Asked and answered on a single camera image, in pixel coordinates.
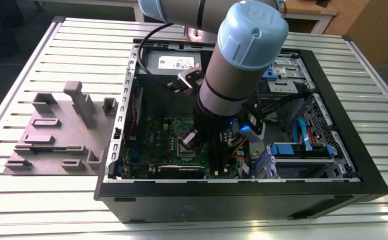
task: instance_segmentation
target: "label sticker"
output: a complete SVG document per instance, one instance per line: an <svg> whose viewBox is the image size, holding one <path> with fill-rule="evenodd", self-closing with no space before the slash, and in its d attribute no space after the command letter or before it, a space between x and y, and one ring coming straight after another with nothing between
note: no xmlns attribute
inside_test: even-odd
<svg viewBox="0 0 388 240"><path fill-rule="evenodd" d="M189 56L161 56L159 69L186 70L195 66L194 57Z"/></svg>
<svg viewBox="0 0 388 240"><path fill-rule="evenodd" d="M243 164L243 170L246 171L247 174L250 173L250 167L246 163Z"/></svg>

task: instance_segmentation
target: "floor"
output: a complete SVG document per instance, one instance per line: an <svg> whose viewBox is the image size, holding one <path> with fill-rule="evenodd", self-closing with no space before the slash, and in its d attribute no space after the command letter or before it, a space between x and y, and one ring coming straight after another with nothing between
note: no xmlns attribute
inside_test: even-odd
<svg viewBox="0 0 388 240"><path fill-rule="evenodd" d="M122 21L135 20L135 14L130 7L49 2L46 11L38 12L33 1L18 0L18 3L26 18L26 24L13 29L21 43L19 53L10 58L0 58L0 103L22 71L23 67L21 65L27 62L55 16ZM378 72L388 84L388 62Z"/></svg>

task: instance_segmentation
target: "gray plastic block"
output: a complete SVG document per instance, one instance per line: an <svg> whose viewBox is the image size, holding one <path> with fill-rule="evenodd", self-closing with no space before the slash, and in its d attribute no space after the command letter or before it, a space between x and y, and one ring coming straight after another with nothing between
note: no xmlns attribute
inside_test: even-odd
<svg viewBox="0 0 388 240"><path fill-rule="evenodd" d="M87 103L90 111L93 111L93 113L95 113L97 112L97 108L95 108L95 104L94 104L93 98L90 97L90 94L85 94L85 99L86 99L86 103Z"/></svg>
<svg viewBox="0 0 388 240"><path fill-rule="evenodd" d="M83 119L74 110L73 101L58 101L49 104L53 113L35 112L30 124L26 127L23 137L15 147L11 159L27 159L33 167L27 169L6 168L5 173L11 175L98 175L90 165L89 152L99 158L102 151L107 149L110 136L113 135L115 117L106 116L102 108L103 102L94 102L97 128L87 129ZM57 122L58 127L38 126L31 123L49 124ZM53 143L25 143L26 135L51 135L55 138ZM85 168L78 171L67 171L62 167L62 160L81 160Z"/></svg>
<svg viewBox="0 0 388 240"><path fill-rule="evenodd" d="M115 117L119 108L119 102L114 97L107 97L106 99L103 99L102 108L106 116Z"/></svg>
<svg viewBox="0 0 388 240"><path fill-rule="evenodd" d="M54 113L53 109L50 107L50 104L55 104L57 100L54 98L54 95L51 93L39 93L35 96L35 99L33 101L33 105L37 109L37 111L42 113Z"/></svg>
<svg viewBox="0 0 388 240"><path fill-rule="evenodd" d="M31 146L33 146L33 144L21 143L15 146L15 152L21 155L34 154L34 152L31 150Z"/></svg>
<svg viewBox="0 0 388 240"><path fill-rule="evenodd" d="M89 151L87 155L87 164L93 168L93 170L98 171L101 168L101 159L97 158L95 153L93 151Z"/></svg>
<svg viewBox="0 0 388 240"><path fill-rule="evenodd" d="M67 152L71 155L87 155L89 149L86 148L86 146L69 145Z"/></svg>
<svg viewBox="0 0 388 240"><path fill-rule="evenodd" d="M89 129L95 127L95 118L90 104L82 92L83 84L81 81L67 81L63 92L71 96L78 114L82 116L83 122Z"/></svg>
<svg viewBox="0 0 388 240"><path fill-rule="evenodd" d="M79 159L63 159L62 167L67 171L79 171L85 169L85 164Z"/></svg>
<svg viewBox="0 0 388 240"><path fill-rule="evenodd" d="M53 135L33 135L27 134L23 140L27 144L53 144L55 138Z"/></svg>
<svg viewBox="0 0 388 240"><path fill-rule="evenodd" d="M13 170L26 170L30 169L33 166L33 163L30 163L26 159L9 159L6 163L6 167L9 167Z"/></svg>
<svg viewBox="0 0 388 240"><path fill-rule="evenodd" d="M61 127L61 121L58 118L34 119L33 126L35 126L35 127Z"/></svg>

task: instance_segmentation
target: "robotic arm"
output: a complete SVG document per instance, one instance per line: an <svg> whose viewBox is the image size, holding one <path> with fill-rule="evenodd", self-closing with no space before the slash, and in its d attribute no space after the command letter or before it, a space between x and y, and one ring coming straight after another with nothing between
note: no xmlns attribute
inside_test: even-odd
<svg viewBox="0 0 388 240"><path fill-rule="evenodd" d="M194 110L195 130L181 140L189 149L229 128L279 55L289 34L287 22L277 10L282 1L246 0L234 4L234 0L139 0L147 16L218 33ZM249 118L259 126L255 132L251 126L242 126L253 142L265 126L255 115Z"/></svg>

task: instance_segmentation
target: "open computer tower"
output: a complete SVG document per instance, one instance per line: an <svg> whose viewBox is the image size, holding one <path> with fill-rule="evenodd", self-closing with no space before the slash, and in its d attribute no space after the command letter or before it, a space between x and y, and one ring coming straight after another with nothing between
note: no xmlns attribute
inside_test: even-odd
<svg viewBox="0 0 388 240"><path fill-rule="evenodd" d="M282 50L249 100L266 110L278 104L265 118L265 141L234 143L230 127L195 151L178 137L193 126L197 98L154 81L173 82L197 64L207 71L214 45L149 41L142 58L153 80L138 66L137 43L95 192L122 222L318 218L388 194L311 51ZM295 121L306 123L314 154L303 150Z"/></svg>

